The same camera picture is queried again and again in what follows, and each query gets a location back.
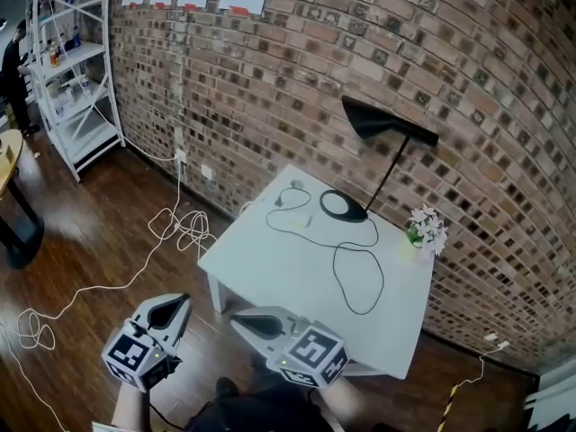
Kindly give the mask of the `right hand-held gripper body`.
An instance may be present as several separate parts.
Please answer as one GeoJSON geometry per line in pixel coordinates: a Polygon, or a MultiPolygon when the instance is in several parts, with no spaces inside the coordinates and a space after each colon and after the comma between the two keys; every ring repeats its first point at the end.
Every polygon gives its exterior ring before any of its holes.
{"type": "Polygon", "coordinates": [[[344,371],[349,355],[344,339],[318,321],[299,319],[269,369],[287,382],[328,388],[344,371]]]}

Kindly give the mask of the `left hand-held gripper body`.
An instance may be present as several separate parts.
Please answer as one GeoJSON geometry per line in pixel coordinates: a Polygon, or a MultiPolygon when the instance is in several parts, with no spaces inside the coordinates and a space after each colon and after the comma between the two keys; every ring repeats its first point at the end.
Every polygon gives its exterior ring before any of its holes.
{"type": "Polygon", "coordinates": [[[174,350],[132,319],[110,336],[102,359],[114,377],[140,392],[149,392],[182,363],[174,350]]]}

